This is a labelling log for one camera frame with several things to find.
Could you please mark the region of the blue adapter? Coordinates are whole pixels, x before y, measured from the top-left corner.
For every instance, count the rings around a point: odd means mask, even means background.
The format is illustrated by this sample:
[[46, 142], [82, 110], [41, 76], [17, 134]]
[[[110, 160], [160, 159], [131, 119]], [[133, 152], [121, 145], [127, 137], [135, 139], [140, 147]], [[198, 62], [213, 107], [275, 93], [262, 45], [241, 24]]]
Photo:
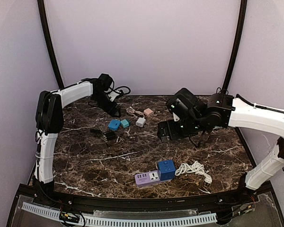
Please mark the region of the blue adapter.
[[120, 120], [113, 119], [109, 122], [108, 128], [112, 131], [116, 131], [118, 130], [120, 124], [121, 124]]

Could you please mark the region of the dark blue cube socket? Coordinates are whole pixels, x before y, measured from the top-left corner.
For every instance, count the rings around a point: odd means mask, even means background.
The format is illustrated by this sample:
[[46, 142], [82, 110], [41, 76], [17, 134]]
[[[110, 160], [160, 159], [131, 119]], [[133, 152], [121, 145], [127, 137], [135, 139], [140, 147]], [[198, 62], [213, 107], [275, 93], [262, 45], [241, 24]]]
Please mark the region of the dark blue cube socket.
[[158, 175], [161, 181], [172, 180], [175, 177], [176, 168], [173, 160], [163, 160], [157, 163]]

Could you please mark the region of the purple power strip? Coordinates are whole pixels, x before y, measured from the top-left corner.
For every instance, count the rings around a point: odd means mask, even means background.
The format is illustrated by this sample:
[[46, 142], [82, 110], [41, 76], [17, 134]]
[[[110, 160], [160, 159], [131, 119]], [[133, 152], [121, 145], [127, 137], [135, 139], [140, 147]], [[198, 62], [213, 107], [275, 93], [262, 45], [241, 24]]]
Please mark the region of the purple power strip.
[[158, 175], [158, 170], [136, 174], [134, 178], [138, 188], [170, 182], [170, 180], [161, 181]]

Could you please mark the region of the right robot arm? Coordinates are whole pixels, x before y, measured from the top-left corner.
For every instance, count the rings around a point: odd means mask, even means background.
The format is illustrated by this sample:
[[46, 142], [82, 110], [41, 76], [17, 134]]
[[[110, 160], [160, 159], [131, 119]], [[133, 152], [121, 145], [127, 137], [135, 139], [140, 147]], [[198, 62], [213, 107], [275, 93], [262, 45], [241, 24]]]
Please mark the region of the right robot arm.
[[172, 120], [158, 124], [162, 142], [191, 138], [199, 132], [210, 133], [215, 127], [242, 127], [278, 135], [276, 145], [258, 166], [243, 176], [244, 186], [257, 190], [265, 181], [284, 168], [284, 109], [251, 103], [240, 95], [223, 92], [202, 101], [182, 88], [167, 102]]

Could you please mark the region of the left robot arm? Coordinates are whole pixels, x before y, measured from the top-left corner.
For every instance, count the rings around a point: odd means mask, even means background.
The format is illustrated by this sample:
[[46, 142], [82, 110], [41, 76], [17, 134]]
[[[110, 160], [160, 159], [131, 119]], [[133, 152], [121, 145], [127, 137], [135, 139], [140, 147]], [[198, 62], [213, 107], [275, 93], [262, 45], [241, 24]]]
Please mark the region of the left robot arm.
[[41, 184], [53, 187], [53, 155], [58, 134], [63, 128], [63, 108], [85, 97], [91, 97], [97, 106], [112, 117], [120, 117], [121, 109], [112, 89], [114, 81], [108, 74], [86, 78], [68, 87], [40, 93], [36, 110], [35, 140], [37, 143], [34, 178]]

